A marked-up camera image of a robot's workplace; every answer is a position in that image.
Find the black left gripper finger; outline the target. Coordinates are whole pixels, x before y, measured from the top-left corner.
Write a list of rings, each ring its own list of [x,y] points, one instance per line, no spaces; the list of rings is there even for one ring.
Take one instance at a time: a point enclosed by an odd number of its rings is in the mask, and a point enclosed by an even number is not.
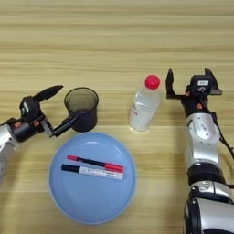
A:
[[[64,120],[61,125],[59,125],[53,130],[53,135],[56,137],[62,135],[64,132],[66,132],[72,127],[74,122],[77,121],[79,117],[80,117],[79,115],[74,115]]]
[[[51,97],[53,97],[54,95],[56,95],[62,88],[63,88],[62,85],[56,85],[56,86],[49,87],[49,88],[37,93],[33,97],[33,99],[37,100],[37,101],[48,100]]]

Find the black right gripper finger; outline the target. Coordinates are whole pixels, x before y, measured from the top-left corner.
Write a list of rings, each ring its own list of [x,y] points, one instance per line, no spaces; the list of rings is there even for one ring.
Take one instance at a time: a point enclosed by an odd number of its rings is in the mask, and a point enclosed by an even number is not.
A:
[[[173,90],[173,83],[174,83],[174,74],[172,69],[169,69],[167,72],[166,80],[165,80],[165,87],[166,87],[166,93],[168,95],[174,95]]]
[[[205,74],[212,78],[212,90],[219,90],[217,79],[215,78],[212,71],[208,68],[205,68]]]

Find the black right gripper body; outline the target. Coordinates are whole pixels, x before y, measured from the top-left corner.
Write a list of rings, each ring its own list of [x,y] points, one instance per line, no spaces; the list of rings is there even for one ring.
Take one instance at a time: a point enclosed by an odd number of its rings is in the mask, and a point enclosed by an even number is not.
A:
[[[222,90],[212,90],[210,93],[192,93],[191,91],[187,91],[183,95],[177,95],[173,91],[168,91],[166,93],[166,98],[171,100],[180,100],[184,107],[185,115],[188,117],[194,113],[210,113],[207,106],[207,96],[221,94]]]

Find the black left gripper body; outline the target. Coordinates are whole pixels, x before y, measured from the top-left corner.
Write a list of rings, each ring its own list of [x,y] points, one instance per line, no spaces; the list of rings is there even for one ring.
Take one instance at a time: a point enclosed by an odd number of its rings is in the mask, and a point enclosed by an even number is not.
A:
[[[38,118],[32,122],[16,121],[11,124],[15,138],[23,143],[38,133],[46,133],[49,137],[53,135],[53,128],[47,118]]]

